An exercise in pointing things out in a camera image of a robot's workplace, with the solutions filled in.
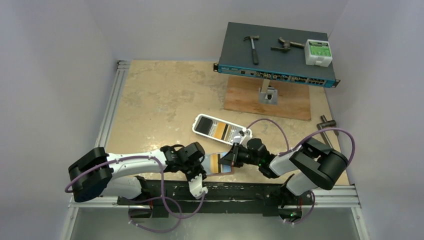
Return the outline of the tan leather card holder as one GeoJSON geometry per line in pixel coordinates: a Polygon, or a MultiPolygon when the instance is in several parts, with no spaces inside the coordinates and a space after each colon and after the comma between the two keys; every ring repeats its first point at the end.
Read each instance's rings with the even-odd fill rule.
{"type": "Polygon", "coordinates": [[[216,152],[206,154],[201,165],[203,166],[207,176],[221,176],[234,174],[234,168],[229,165],[219,163],[221,157],[225,156],[227,152],[216,152]]]}

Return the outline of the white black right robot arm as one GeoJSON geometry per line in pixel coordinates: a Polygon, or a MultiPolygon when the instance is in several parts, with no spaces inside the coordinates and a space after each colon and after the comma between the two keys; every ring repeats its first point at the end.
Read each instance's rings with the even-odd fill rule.
{"type": "Polygon", "coordinates": [[[252,138],[234,143],[218,162],[235,168],[257,166],[268,179],[299,171],[286,180],[280,191],[282,200],[288,204],[316,188],[331,190],[349,165],[345,155],[314,138],[309,138],[286,155],[272,154],[261,139],[252,138]]]}

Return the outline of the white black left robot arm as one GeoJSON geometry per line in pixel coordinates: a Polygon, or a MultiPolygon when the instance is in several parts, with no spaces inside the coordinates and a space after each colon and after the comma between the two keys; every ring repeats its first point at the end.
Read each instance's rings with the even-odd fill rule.
{"type": "Polygon", "coordinates": [[[142,205],[152,195],[141,174],[181,172],[186,177],[190,194],[200,199],[208,193],[203,185],[206,179],[204,159],[205,150],[199,142],[187,146],[165,145],[133,154],[107,153],[104,147],[95,147],[68,167],[70,182],[64,191],[72,193],[77,203],[116,196],[142,205]]]}

